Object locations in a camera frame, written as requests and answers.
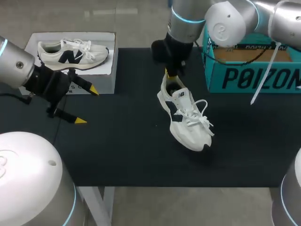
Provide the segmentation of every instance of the new balance sneaker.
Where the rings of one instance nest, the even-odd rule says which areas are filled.
[[[183,85],[178,76],[167,79],[164,75],[158,99],[170,116],[170,132],[186,148],[202,151],[204,146],[211,146],[210,130],[213,126],[204,116],[208,106],[206,100],[194,101],[191,92]],[[205,107],[199,111],[196,104],[204,102]]]
[[[105,46],[79,39],[61,40],[56,44],[38,43],[38,57],[46,67],[58,71],[68,68],[88,70],[103,64],[109,55]]]

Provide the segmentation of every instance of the black mat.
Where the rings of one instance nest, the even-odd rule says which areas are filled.
[[[13,93],[20,95],[18,89],[12,89],[0,84],[0,93]],[[12,97],[0,97],[0,134],[14,131],[24,131],[40,135],[50,143],[54,143],[59,119],[47,117],[48,103],[34,97],[30,105],[25,105]]]
[[[88,121],[61,122],[55,146],[78,186],[278,186],[301,147],[301,96],[209,94],[195,51],[181,78],[206,99],[212,150],[185,149],[157,100],[164,67],[148,48],[119,49],[115,95],[68,96],[65,110]]]

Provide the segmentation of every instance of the shoe sole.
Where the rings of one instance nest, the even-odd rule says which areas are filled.
[[[45,64],[45,66],[50,68],[53,71],[62,71],[62,70],[71,69],[71,68],[78,69],[81,71],[86,71],[86,70],[90,70],[90,69],[93,69],[93,68],[103,65],[105,63],[105,61],[108,59],[108,56],[102,62],[95,62],[93,64],[88,64],[88,65],[60,63],[60,64],[53,64],[53,65]]]
[[[172,124],[172,118],[171,118],[171,113],[170,113],[170,109],[168,108],[167,104],[165,103],[164,101],[164,98],[163,98],[163,95],[162,95],[162,92],[160,91],[158,94],[157,94],[157,97],[161,103],[161,106],[163,107],[163,109],[168,113],[169,117],[170,117],[170,126],[169,126],[169,130],[171,132],[171,134],[174,136],[174,138],[180,143],[182,144],[184,147],[192,150],[192,151],[196,151],[196,152],[199,152],[199,150],[195,150],[191,147],[189,147],[188,145],[186,145],[183,140],[177,135],[177,133],[175,132],[175,129],[173,127],[173,124]]]

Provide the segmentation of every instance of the shoe tongue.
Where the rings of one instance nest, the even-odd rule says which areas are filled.
[[[173,93],[173,98],[176,98],[183,110],[193,110],[193,105],[190,98],[190,92],[187,88],[182,88]]]

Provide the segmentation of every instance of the shoe lace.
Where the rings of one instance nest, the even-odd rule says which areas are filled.
[[[209,122],[206,116],[203,116],[205,109],[208,107],[208,102],[206,100],[198,100],[195,102],[195,105],[201,102],[205,102],[206,104],[202,112],[199,112],[197,109],[190,111],[182,111],[181,109],[178,109],[175,114],[182,115],[186,119],[188,126],[194,126],[201,123],[206,132],[211,136],[214,136],[214,133],[210,130],[210,126],[213,126],[213,124]]]
[[[91,60],[91,59],[95,59],[95,56],[93,53],[89,52],[91,49],[91,41],[82,41],[80,39],[74,39],[73,40],[74,43],[78,44],[78,48],[81,51],[81,55],[79,55],[76,59],[80,58],[81,56],[83,56],[84,54],[87,56],[87,59]]]

